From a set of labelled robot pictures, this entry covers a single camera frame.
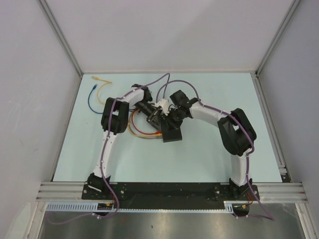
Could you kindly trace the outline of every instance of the stainless steel surface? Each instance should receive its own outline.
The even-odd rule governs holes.
[[[303,239],[305,235],[295,204],[268,204],[276,221],[236,220],[230,214],[119,213],[97,220],[87,216],[54,226],[45,219],[40,239]],[[263,213],[253,205],[251,214]],[[80,213],[47,212],[54,222]]]
[[[258,186],[260,199],[263,203],[306,203],[308,201],[301,183],[254,184]],[[81,199],[83,185],[84,183],[80,182],[43,182],[36,200],[85,202]]]
[[[267,60],[269,59],[271,53],[275,49],[277,42],[280,40],[281,36],[285,32],[285,29],[289,25],[292,17],[294,16],[296,10],[298,9],[298,6],[300,5],[302,0],[294,0],[294,2],[291,4],[289,10],[287,11],[287,14],[285,18],[283,19],[282,23],[280,24],[280,27],[278,28],[273,40],[270,43],[270,46],[268,47],[266,54],[264,55],[261,63],[259,64],[256,72],[258,75],[260,75],[261,71],[264,68],[264,65],[266,64]]]
[[[67,56],[69,57],[72,65],[74,66],[76,72],[78,73],[78,75],[80,77],[82,77],[83,73],[81,71],[81,68],[79,66],[79,63],[77,62],[69,43],[67,42],[67,40],[65,39],[63,32],[61,30],[61,28],[59,27],[48,3],[46,2],[46,0],[37,0],[40,7],[42,8],[46,18],[48,19],[49,24],[51,25],[55,35],[57,36],[59,42],[61,43],[61,46],[63,47],[65,53],[67,54]]]

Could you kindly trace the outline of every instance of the blue cable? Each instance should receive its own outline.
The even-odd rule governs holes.
[[[93,111],[94,113],[96,113],[96,114],[103,114],[103,112],[102,113],[100,113],[100,112],[96,112],[94,109],[92,109],[92,107],[90,106],[90,97],[91,97],[91,94],[92,94],[92,92],[95,90],[95,88],[98,86],[98,84],[95,84],[94,86],[93,86],[93,88],[92,88],[92,90],[91,90],[91,92],[90,92],[90,94],[89,94],[89,97],[88,97],[88,105],[89,105],[89,108],[91,109],[91,111]]]

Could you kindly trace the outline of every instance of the white wall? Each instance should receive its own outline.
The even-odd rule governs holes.
[[[48,0],[83,72],[254,71],[293,0]]]
[[[319,1],[304,0],[261,74],[294,181],[319,222]]]
[[[0,7],[0,238],[49,179],[79,77],[36,0]]]

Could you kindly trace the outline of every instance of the metal floor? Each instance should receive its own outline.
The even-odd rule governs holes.
[[[276,221],[238,219],[215,213],[118,213],[110,219],[88,216],[55,226],[80,213],[46,212],[39,239],[304,239],[295,204],[267,204]],[[263,214],[253,204],[250,214]]]

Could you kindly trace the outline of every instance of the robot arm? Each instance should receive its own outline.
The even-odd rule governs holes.
[[[116,143],[117,137],[126,130],[128,124],[129,107],[135,106],[147,116],[147,122],[154,128],[162,132],[164,142],[171,142],[182,140],[180,126],[183,119],[194,118],[203,120],[209,124],[219,128],[223,145],[231,154],[232,175],[230,177],[230,184],[234,185],[236,190],[242,191],[247,189],[246,180],[246,153],[250,150],[250,143],[246,136],[240,129],[235,129],[236,125],[233,120],[219,112],[203,107],[197,100],[191,100],[181,90],[175,92],[170,96],[176,108],[169,110],[169,104],[166,99],[158,102],[155,106],[149,104],[152,101],[150,91],[147,87],[138,89],[129,94],[123,100],[117,100],[115,103],[115,112],[111,111],[113,98],[108,98],[102,115],[101,124],[104,130],[103,144],[108,135],[108,121],[112,115],[112,122],[110,127],[109,140],[104,152],[102,167],[103,173],[107,180],[110,180],[114,160],[111,160],[112,150]],[[256,139],[256,133],[250,125],[245,113],[241,109],[236,109],[230,113],[235,117],[245,128],[250,135],[252,141]],[[102,180],[100,163],[101,156],[98,158],[94,172],[88,178],[88,186],[98,191],[104,191],[106,185]]]
[[[138,85],[133,85],[131,90],[136,89]],[[103,191],[105,189],[105,184],[102,180],[101,175],[101,155],[105,140],[107,135],[109,134],[109,140],[106,143],[106,148],[103,154],[102,167],[105,178],[110,180],[111,172],[114,167],[114,160],[112,158],[112,151],[114,150],[115,143],[117,138],[123,133],[128,124],[128,109],[132,108],[137,102],[144,99],[145,96],[149,94],[148,89],[138,89],[131,94],[129,94],[125,99],[118,100],[117,105],[115,107],[115,111],[112,112],[112,123],[111,123],[111,131],[109,134],[108,131],[108,120],[110,116],[110,106],[112,105],[115,99],[108,98],[106,102],[106,106],[104,108],[101,124],[103,127],[103,142],[101,147],[100,156],[97,159],[96,166],[93,170],[93,173],[88,178],[88,186],[97,191]]]
[[[225,118],[225,115],[222,115],[221,113],[213,111],[209,108],[205,108],[201,106],[199,102],[193,104],[189,111],[194,119],[205,121],[215,127],[219,127],[218,122],[222,118]],[[249,150],[244,152],[242,156],[231,154],[232,174],[230,179],[239,187],[247,183],[245,155],[248,151]]]

